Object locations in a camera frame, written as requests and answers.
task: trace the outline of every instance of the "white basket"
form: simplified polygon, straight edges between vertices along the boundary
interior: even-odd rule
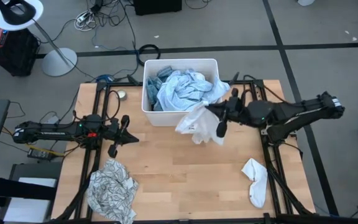
[[[156,76],[157,72],[167,66],[174,70],[186,70],[192,68],[200,72],[205,79],[214,83],[214,77],[219,78],[218,63],[215,59],[164,59],[148,60],[144,65],[142,111],[146,114],[152,126],[176,126],[189,111],[151,111],[151,105],[147,98],[145,88],[147,77]]]

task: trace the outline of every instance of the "wire bundle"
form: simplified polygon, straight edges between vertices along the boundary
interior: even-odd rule
[[[84,12],[81,12],[76,18],[74,22],[74,28],[79,31],[90,31],[93,30],[96,27],[96,21],[94,19],[94,13],[88,9]]]

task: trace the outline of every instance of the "white plastic bag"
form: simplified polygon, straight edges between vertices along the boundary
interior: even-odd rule
[[[219,138],[216,135],[219,118],[205,106],[208,106],[206,101],[197,105],[193,111],[180,120],[175,131],[181,134],[193,134],[192,140],[196,144],[201,144],[203,141],[208,142],[212,138],[214,142],[222,146],[224,138]]]

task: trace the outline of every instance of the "black case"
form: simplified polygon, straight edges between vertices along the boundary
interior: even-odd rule
[[[178,12],[181,10],[181,0],[134,0],[134,6],[138,16]]]
[[[0,47],[0,66],[12,76],[31,74],[39,45],[28,29],[8,31]]]

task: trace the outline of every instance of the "wooden tabletop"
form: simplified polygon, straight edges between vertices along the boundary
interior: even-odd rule
[[[265,85],[283,98],[278,80],[265,80]],[[214,142],[196,145],[189,134],[178,134],[175,127],[154,127],[141,110],[142,87],[117,87],[125,90],[127,100],[121,102],[117,118],[128,114],[131,123],[128,131],[140,139],[139,143],[118,148],[117,161],[127,167],[130,175],[139,183],[132,208],[137,213],[135,220],[177,220],[211,218],[259,218],[268,212],[275,216],[269,183],[265,205],[255,208],[249,200],[251,181],[241,172],[244,164],[254,158],[265,164],[259,131],[236,123],[227,124],[224,146]],[[81,84],[75,110],[77,116],[92,113],[96,84]],[[99,112],[103,104],[99,102]],[[279,99],[267,91],[270,101]],[[117,109],[116,97],[109,98],[108,114]],[[295,138],[287,143],[296,146]],[[100,168],[109,158],[107,151],[112,144],[104,140]],[[67,149],[75,147],[69,142]],[[59,216],[78,190],[85,150],[77,149],[64,160],[52,218]],[[311,212],[313,201],[303,170],[299,152],[286,145],[280,146],[285,177],[289,188],[298,200]],[[93,155],[89,169],[93,164]],[[282,211],[285,211],[282,192],[277,186]],[[86,197],[82,217],[86,213]],[[106,221],[93,212],[93,221]]]

